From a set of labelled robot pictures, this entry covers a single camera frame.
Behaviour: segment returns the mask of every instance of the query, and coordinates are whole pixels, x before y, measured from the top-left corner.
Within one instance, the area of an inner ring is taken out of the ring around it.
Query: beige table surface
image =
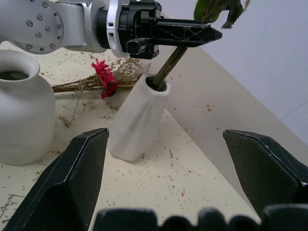
[[[1,44],[0,49],[18,50],[8,43]],[[97,55],[64,49],[34,57],[40,63],[43,77],[57,84],[92,75],[92,55],[107,62],[115,60],[110,52]],[[65,150],[71,139],[84,131],[108,127],[126,96],[127,93],[116,93],[102,100],[97,91],[84,92],[75,120],[66,128],[58,117],[71,119],[77,96],[74,93],[56,95],[54,141],[47,155],[27,166],[0,164],[0,207],[8,202],[10,195],[14,195],[11,201],[15,203],[8,206],[0,218],[0,230],[41,172]],[[170,215],[184,215],[195,223],[198,211],[206,206],[218,208],[227,219],[236,214],[259,219],[167,110],[160,121],[156,141],[144,156],[129,163],[106,153],[96,211],[113,207],[151,208],[157,212],[159,223]]]

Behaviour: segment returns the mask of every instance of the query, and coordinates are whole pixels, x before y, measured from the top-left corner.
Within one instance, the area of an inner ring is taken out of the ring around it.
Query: white vase
[[[155,141],[170,85],[165,82],[161,91],[153,90],[146,80],[150,76],[147,73],[140,77],[109,128],[107,148],[119,159],[134,161]]]
[[[42,158],[53,140],[55,97],[39,76],[37,61],[24,53],[0,50],[0,73],[18,71],[22,80],[0,79],[0,162],[26,165]]]

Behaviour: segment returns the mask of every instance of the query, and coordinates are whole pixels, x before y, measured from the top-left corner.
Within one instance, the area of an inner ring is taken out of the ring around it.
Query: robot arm
[[[34,54],[59,48],[152,59],[158,45],[196,47],[222,37],[194,20],[164,19],[153,0],[1,0],[0,43]]]

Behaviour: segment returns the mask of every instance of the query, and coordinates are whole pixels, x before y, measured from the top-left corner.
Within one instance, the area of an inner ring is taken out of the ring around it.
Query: red flower
[[[92,63],[91,66],[95,69],[98,79],[104,87],[104,92],[101,94],[102,99],[112,96],[115,93],[118,84],[115,83],[116,79],[109,68],[109,65],[105,64],[105,60],[99,62],[96,60],[96,64]]]

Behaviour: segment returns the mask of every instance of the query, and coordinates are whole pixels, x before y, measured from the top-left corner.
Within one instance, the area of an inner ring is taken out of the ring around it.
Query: white cylindrical vase
[[[0,50],[1,163],[30,164],[50,149],[55,97],[39,71],[39,64],[33,57],[18,51]]]
[[[107,148],[119,159],[134,161],[155,141],[170,85],[164,82],[159,90],[153,90],[149,87],[152,76],[146,73],[140,77],[109,128]]]

